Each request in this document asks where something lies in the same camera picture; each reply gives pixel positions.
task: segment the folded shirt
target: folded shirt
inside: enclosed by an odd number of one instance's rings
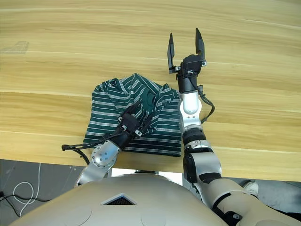
[[[92,112],[84,143],[99,141],[113,133],[117,118],[132,104],[141,100],[135,111],[140,123],[154,112],[151,124],[140,137],[124,149],[128,152],[181,156],[180,94],[165,84],[160,86],[139,74],[111,79],[96,86],[92,93]]]

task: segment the wooden table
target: wooden table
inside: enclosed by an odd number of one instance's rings
[[[94,87],[137,72],[176,89],[169,33],[179,65],[198,27],[223,176],[301,181],[300,12],[298,0],[3,0],[0,158],[84,165],[60,147],[82,142]],[[182,172],[182,158],[123,152],[115,166]]]

